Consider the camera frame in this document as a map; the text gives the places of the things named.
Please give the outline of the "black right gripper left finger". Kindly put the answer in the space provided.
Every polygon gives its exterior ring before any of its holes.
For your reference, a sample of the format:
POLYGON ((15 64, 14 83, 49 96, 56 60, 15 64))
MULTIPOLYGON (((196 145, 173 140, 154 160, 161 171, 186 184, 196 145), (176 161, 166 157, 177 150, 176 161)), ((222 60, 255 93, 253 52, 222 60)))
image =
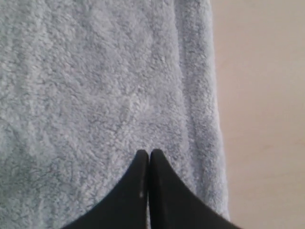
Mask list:
POLYGON ((136 152, 133 161, 115 187, 96 206, 65 229, 147 228, 149 157, 136 152))

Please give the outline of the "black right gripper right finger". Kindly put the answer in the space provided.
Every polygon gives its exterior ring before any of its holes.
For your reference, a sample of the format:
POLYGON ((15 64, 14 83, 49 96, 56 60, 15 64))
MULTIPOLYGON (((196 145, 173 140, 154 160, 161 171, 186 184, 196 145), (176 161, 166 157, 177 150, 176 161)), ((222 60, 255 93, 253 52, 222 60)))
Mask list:
POLYGON ((190 191, 160 149, 151 153, 148 184, 152 229, 238 228, 190 191))

